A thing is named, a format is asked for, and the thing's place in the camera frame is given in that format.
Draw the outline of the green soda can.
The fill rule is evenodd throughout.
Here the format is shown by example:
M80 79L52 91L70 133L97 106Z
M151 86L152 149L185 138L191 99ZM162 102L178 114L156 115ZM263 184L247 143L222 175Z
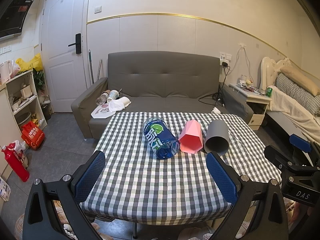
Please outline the green soda can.
M265 92L266 92L266 96L268 96L269 98L272 96L272 87L267 87Z

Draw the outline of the red bag on floor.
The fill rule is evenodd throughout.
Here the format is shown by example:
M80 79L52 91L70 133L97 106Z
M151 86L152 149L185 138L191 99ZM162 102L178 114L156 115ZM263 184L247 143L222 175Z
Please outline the red bag on floor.
M22 126L21 138L33 150L37 150L45 139L44 132L39 129L32 121Z

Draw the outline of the wall power socket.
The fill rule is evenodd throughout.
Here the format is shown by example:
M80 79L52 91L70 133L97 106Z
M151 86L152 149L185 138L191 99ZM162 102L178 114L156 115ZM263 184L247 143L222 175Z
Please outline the wall power socket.
M220 65L221 66L229 66L232 61L232 55L220 52L219 53L219 60L220 60Z

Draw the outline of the red thermos bottle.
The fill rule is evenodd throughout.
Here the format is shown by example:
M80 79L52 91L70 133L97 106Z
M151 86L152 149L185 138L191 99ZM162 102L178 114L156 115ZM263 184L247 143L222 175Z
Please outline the red thermos bottle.
M21 181L26 182L29 179L30 174L24 168L21 161L16 157L16 154L12 150L8 149L7 146L4 146L2 152L4 153L4 158L12 170L19 176Z

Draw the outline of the white paper cup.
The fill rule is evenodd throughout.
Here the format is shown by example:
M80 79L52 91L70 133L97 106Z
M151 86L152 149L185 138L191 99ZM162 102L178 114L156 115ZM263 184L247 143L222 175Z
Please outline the white paper cup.
M119 101L124 105L124 107L126 108L129 104L131 104L131 101L129 98L127 97L122 97L119 99Z

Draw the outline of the white door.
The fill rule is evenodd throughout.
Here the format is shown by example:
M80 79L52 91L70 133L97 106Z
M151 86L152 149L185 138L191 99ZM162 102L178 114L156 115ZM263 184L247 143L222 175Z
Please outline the white door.
M90 86L84 62L85 0L44 0L40 24L41 58L54 112L71 112L71 104ZM82 53L77 55L75 35L81 33Z

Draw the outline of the white bedside table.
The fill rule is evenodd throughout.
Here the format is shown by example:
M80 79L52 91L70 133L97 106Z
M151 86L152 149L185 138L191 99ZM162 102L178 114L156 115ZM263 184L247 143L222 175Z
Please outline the white bedside table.
M255 90L251 92L248 89L241 88L236 84L230 83L229 87L231 87L233 91L236 91L240 97L245 99L246 104L253 110L253 115L250 118L248 125L251 129L257 131L263 123L267 107L272 99L268 96L255 93Z

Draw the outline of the beige pillow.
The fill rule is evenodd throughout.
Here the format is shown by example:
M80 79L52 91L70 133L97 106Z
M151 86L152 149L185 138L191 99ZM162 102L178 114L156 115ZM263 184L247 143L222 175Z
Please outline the beige pillow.
M280 71L313 96L319 95L319 87L310 78L303 75L299 70L293 67L282 67Z

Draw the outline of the black range hood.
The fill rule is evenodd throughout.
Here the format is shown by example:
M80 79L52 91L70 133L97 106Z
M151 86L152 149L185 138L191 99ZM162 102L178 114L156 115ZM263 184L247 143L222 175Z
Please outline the black range hood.
M34 0L13 0L1 17L0 38L20 36L27 13Z

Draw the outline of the checkered tablecloth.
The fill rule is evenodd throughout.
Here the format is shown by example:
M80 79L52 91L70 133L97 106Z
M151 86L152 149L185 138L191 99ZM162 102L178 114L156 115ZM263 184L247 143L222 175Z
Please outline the checkered tablecloth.
M280 172L264 157L264 144L242 118L233 114L157 113L173 135L196 120L202 133L216 119L228 126L229 150L223 161L252 181L280 179ZM105 169L85 202L94 215L148 225L180 225L224 216L227 203L206 167L206 153L178 152L159 160L143 134L148 112L121 112L106 126L97 150L105 155Z

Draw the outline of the green handled broom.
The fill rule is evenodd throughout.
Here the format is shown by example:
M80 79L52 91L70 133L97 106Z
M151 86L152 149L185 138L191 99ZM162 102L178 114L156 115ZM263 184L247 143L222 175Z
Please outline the green handled broom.
M90 70L90 75L91 75L91 83L92 85L94 84L94 75L93 75L93 66L92 66L92 54L91 50L88 50L88 60L89 60L89 70Z

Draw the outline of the white hexagonal board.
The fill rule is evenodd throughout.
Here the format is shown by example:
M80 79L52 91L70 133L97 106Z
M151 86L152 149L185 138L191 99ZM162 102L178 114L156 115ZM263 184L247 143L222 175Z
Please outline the white hexagonal board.
M108 107L108 103L97 106L91 113L93 119L107 119L113 116L115 112L111 112Z

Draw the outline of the grey sofa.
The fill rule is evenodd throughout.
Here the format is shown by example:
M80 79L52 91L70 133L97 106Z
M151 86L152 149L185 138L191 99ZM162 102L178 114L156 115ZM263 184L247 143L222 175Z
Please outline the grey sofa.
M210 113L217 107L249 123L253 110L244 99L219 81L217 57L169 51L110 53L107 77L83 92L71 109L86 139L99 139L109 119L93 119L95 101L105 90L130 99L127 112Z

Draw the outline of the pink hexagonal cup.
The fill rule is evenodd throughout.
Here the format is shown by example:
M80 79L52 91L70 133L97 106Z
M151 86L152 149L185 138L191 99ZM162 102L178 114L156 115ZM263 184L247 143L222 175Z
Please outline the pink hexagonal cup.
M199 152L203 148L201 124L196 120L186 122L178 140L182 152L189 154Z

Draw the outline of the yellow plastic bag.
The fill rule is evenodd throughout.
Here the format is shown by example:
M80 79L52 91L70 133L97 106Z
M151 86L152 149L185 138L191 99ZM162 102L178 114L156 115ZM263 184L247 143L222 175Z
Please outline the yellow plastic bag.
M25 62L22 58L16 60L16 64L20 67L20 73L35 69L37 72L43 70L41 54L36 54L30 61Z

